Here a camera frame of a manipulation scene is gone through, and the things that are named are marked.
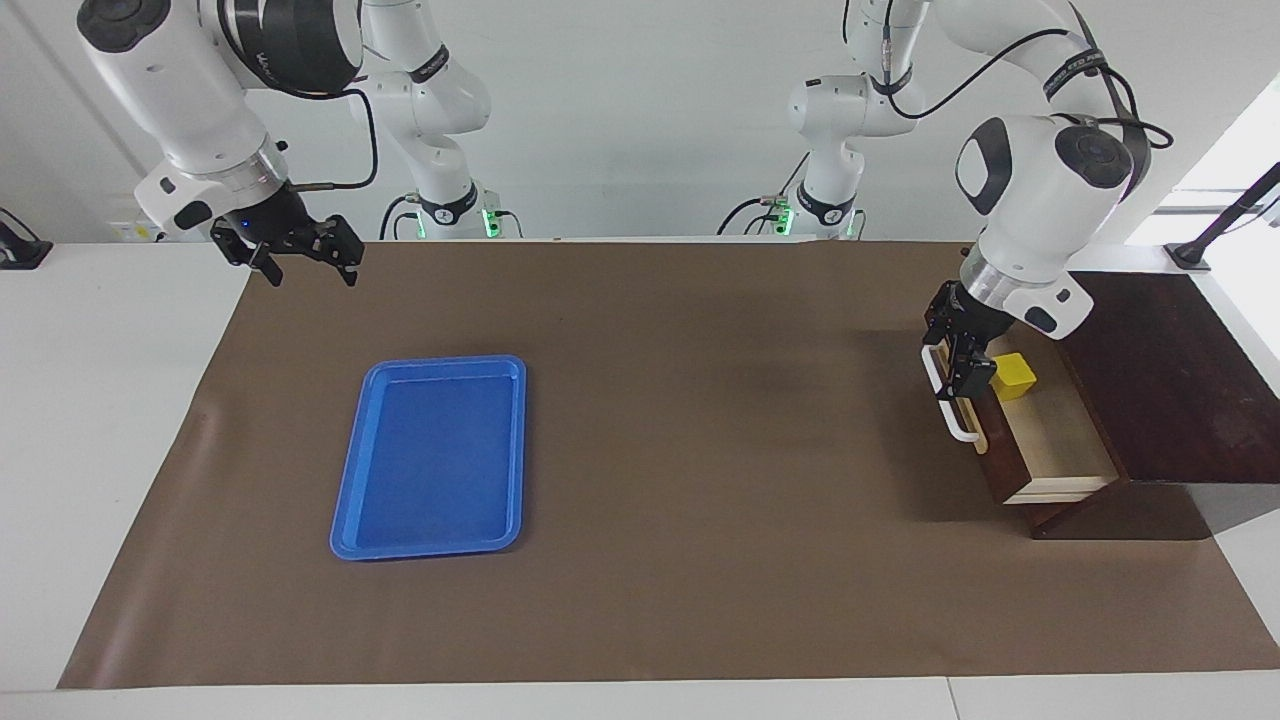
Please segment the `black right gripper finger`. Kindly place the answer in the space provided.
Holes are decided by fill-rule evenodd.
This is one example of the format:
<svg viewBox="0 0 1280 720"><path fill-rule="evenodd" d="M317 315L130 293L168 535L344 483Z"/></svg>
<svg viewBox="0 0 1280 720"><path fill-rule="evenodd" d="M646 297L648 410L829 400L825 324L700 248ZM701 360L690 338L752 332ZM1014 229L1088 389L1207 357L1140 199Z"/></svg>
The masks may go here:
<svg viewBox="0 0 1280 720"><path fill-rule="evenodd" d="M211 241L232 266L247 266L260 273L271 287L280 287L283 270L276 264L269 249L248 243L238 234L211 234Z"/></svg>
<svg viewBox="0 0 1280 720"><path fill-rule="evenodd" d="M347 219L333 215L317 223L317 258L333 266L347 287L355 287L364 260L365 243Z"/></svg>

